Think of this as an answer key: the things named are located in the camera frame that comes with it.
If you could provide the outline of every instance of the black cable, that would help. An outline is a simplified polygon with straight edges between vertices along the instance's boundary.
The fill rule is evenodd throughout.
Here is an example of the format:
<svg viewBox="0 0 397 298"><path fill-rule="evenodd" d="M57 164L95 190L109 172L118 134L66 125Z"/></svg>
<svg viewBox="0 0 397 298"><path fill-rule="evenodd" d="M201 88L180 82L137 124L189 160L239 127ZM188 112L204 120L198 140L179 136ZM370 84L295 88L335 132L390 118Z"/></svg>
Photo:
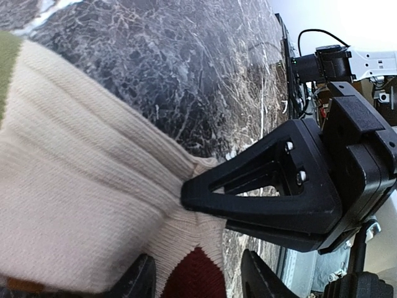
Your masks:
<svg viewBox="0 0 397 298"><path fill-rule="evenodd" d="M327 35L331 36L332 38L336 39L341 44L343 44L345 47L349 47L349 45L347 43L345 43L343 40L341 40L340 38L336 37L334 34L328 32L326 30L323 30L323 29L306 29L306 30L300 32L299 36L298 36L298 50L299 50L299 55L300 56L302 56L302 52L300 50L300 38L301 38L302 34L304 34L306 32L321 32L321 33L327 34Z"/></svg>

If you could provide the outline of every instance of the marble surface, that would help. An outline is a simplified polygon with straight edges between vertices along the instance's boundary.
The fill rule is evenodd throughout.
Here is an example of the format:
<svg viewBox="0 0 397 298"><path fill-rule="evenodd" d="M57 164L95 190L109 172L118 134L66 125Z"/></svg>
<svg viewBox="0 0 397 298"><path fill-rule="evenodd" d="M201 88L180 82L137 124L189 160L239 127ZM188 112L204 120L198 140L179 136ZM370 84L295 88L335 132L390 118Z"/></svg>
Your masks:
<svg viewBox="0 0 397 298"><path fill-rule="evenodd" d="M0 29L59 53L196 156L230 159L287 119L266 0L0 0ZM241 297L245 247L277 264L276 246L245 235L226 231L224 247L228 297Z"/></svg>

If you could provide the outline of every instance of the knit sock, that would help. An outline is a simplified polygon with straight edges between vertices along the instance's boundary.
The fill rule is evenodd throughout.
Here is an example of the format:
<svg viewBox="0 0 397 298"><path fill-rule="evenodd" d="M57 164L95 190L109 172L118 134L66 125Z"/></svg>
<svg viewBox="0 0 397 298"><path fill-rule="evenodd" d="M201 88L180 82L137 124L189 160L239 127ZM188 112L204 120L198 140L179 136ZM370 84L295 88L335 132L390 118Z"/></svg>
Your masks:
<svg viewBox="0 0 397 298"><path fill-rule="evenodd" d="M183 182L215 162L55 53L2 33L0 43L0 274L104 292L147 252L156 297L224 297L211 292L225 291L225 221L179 202ZM195 276L197 295L175 296L183 276Z"/></svg>

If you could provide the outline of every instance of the fabric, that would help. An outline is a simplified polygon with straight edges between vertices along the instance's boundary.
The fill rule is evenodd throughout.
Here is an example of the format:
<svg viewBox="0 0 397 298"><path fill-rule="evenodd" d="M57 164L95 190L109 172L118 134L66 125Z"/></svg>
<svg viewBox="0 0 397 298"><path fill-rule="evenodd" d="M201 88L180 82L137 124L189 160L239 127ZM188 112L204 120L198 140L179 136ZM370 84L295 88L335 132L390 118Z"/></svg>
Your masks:
<svg viewBox="0 0 397 298"><path fill-rule="evenodd" d="M190 156L55 53L7 34L0 44L0 274L9 285L104 292L145 252L156 260L156 297L224 291L225 221L179 202L183 182L216 162ZM178 292L185 274L196 274L199 293Z"/></svg>

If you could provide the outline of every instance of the green stripe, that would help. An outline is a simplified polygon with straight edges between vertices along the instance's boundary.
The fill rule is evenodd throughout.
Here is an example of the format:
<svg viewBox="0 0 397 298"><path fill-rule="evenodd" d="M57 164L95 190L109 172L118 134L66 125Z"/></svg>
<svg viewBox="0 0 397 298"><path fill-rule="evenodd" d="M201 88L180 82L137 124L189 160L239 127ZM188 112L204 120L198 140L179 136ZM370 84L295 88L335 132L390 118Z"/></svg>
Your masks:
<svg viewBox="0 0 397 298"><path fill-rule="evenodd" d="M8 85L22 39L0 31L0 126L4 117Z"/></svg>

